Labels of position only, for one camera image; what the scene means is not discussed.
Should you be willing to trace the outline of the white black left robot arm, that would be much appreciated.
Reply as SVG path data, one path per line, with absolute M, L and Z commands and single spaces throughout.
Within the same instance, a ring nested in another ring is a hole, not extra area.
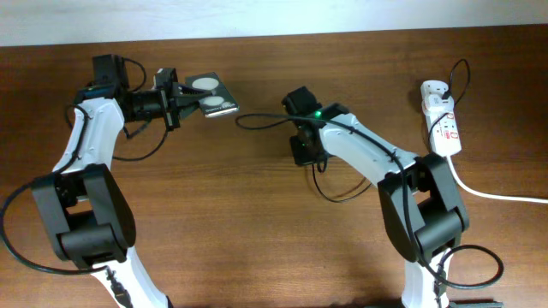
M 238 109 L 215 73 L 179 82 L 161 68 L 153 88 L 132 91 L 123 66 L 95 71 L 75 100 L 75 123 L 63 157 L 30 187 L 56 255 L 92 275 L 120 307 L 170 307 L 146 272 L 135 248 L 132 211 L 110 171 L 118 134 L 128 122 L 164 120 L 170 132 L 197 109 L 212 117 Z

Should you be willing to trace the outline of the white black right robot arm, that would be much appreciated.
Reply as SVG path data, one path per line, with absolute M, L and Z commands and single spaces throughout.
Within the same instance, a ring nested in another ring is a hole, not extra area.
M 377 189 L 384 227 L 405 260 L 401 307 L 448 307 L 448 270 L 469 218 L 450 167 L 438 154 L 420 157 L 382 139 L 346 107 L 322 106 L 306 88 L 282 106 L 295 125 L 296 164 L 325 168 L 341 158 Z

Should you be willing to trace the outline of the white power strip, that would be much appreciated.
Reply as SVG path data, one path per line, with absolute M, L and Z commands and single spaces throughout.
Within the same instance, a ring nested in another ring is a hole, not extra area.
M 444 94 L 448 90 L 449 86 L 441 80 L 427 80 L 420 87 L 422 101 L 429 94 L 438 94 L 444 98 Z M 454 110 L 440 114 L 425 114 L 425 117 L 429 144 L 435 153 L 447 157 L 462 150 Z

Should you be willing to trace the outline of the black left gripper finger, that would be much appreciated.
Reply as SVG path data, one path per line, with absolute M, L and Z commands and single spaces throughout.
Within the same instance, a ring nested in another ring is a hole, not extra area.
M 177 96 L 181 98 L 206 98 L 213 96 L 216 90 L 216 87 L 213 87 L 211 89 L 200 89 L 184 84 L 179 84 L 177 86 Z
M 182 106 L 178 110 L 178 118 L 180 121 L 183 121 L 190 115 L 192 115 L 196 110 L 200 108 L 200 104 L 197 102 L 194 102 L 192 104 Z

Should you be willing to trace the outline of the black smartphone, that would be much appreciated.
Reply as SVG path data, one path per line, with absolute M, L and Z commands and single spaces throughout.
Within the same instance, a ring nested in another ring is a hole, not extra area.
M 239 104 L 215 72 L 189 76 L 186 85 L 193 89 L 209 92 L 210 95 L 199 100 L 204 117 L 214 118 L 236 113 Z

